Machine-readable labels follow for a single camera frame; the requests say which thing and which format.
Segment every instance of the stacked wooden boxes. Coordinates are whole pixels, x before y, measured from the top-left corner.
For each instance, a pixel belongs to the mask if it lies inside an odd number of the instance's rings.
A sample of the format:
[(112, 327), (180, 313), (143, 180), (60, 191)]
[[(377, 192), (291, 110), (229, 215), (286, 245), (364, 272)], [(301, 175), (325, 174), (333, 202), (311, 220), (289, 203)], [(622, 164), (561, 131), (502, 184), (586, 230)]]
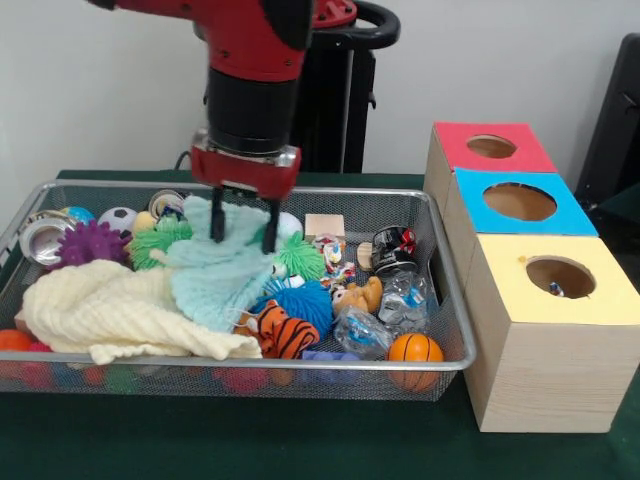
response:
[(640, 297), (531, 129), (436, 124), (425, 190), (474, 325), (480, 430), (608, 431), (640, 361)]

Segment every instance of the black cylindrical joint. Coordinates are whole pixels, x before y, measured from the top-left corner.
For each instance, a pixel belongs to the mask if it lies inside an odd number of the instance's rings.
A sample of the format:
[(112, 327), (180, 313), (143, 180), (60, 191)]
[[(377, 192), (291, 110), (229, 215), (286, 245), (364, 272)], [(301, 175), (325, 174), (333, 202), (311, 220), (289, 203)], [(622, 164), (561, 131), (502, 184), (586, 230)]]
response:
[(225, 150), (274, 153), (289, 141), (297, 80), (257, 82), (209, 69), (209, 137)]
[(116, 8), (116, 0), (87, 0), (89, 3), (96, 7), (106, 8), (107, 10), (114, 10)]

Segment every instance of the stuffed tiger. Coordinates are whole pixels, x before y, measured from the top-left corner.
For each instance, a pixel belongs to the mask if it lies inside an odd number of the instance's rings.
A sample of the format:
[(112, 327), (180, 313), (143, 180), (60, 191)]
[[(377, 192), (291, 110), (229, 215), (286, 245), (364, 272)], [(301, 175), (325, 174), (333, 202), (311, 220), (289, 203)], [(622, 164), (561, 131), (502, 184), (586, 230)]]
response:
[(247, 320), (246, 326), (257, 334), (266, 358), (300, 358), (305, 348), (320, 341), (313, 325), (290, 317), (275, 300), (269, 300), (262, 312)]

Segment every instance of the metal wire basket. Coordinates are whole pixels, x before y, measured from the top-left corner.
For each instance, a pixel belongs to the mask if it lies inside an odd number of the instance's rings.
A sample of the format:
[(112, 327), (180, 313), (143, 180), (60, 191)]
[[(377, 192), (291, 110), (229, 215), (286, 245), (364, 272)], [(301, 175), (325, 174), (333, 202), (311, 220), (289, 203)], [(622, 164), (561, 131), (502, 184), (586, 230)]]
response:
[[(0, 329), (14, 328), (24, 291), (43, 273), (21, 254), (18, 231), (26, 218), (44, 209), (80, 205), (95, 214), (124, 206), (140, 211), (157, 190), (172, 188), (207, 198), (210, 189), (197, 184), (58, 180), (36, 189), (0, 237)], [(235, 197), (225, 200), (234, 202)], [(250, 204), (260, 205), (259, 200)], [(0, 352), (0, 391), (115, 393), (139, 395), (206, 395), (361, 400), (435, 401), (455, 374), (471, 365), (476, 349), (458, 286), (451, 254), (435, 202), (409, 190), (296, 188), (283, 210), (344, 216), (347, 259), (387, 225), (407, 225), (416, 232), (421, 273), (433, 278), (439, 307), (429, 335), (441, 346), (441, 363), (386, 361), (227, 360), (139, 357), (95, 366), (88, 355)], [(367, 274), (358, 272), (357, 282)], [(314, 348), (341, 351), (332, 336)], [(398, 387), (413, 379), (424, 391)]]

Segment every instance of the cream knitted blanket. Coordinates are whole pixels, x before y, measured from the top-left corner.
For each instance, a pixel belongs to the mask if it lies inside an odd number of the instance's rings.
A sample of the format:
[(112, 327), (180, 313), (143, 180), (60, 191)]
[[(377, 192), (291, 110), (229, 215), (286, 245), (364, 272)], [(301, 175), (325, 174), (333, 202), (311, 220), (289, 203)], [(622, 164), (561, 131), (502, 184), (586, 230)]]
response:
[(262, 356), (255, 338), (187, 320), (171, 296), (171, 273), (132, 272), (107, 260), (66, 267), (29, 287), (21, 316), (54, 352), (89, 353), (99, 365), (135, 355)]

